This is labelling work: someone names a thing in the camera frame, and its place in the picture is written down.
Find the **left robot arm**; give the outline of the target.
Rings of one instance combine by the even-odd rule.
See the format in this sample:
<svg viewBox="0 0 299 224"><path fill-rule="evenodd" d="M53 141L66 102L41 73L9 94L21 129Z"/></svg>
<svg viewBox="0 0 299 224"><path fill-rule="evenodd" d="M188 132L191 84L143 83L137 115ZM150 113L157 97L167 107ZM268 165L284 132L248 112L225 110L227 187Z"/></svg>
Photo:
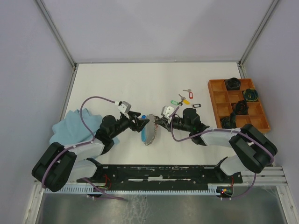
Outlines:
<svg viewBox="0 0 299 224"><path fill-rule="evenodd" d="M32 176L52 192L59 191L72 180L89 178L99 182L103 178L103 170L95 159L112 149L115 137L127 129L141 132L149 119L141 118L140 115L132 111L121 114L119 119L107 115L90 141L73 146L64 146L58 142L50 144L33 167Z"/></svg>

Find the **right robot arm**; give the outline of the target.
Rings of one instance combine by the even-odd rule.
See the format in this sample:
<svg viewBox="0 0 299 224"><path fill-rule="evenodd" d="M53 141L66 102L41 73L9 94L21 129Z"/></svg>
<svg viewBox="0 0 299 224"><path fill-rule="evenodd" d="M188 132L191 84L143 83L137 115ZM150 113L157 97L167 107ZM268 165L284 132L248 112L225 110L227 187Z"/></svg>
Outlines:
<svg viewBox="0 0 299 224"><path fill-rule="evenodd" d="M182 117L176 117L176 109L165 106L155 124L170 133L174 130L189 133L187 139L196 145L232 148L234 156L226 157L217 164L215 179L226 182L235 173L249 170L259 174L274 162L277 147L252 124L241 128L219 129L204 125L196 109L186 108Z"/></svg>

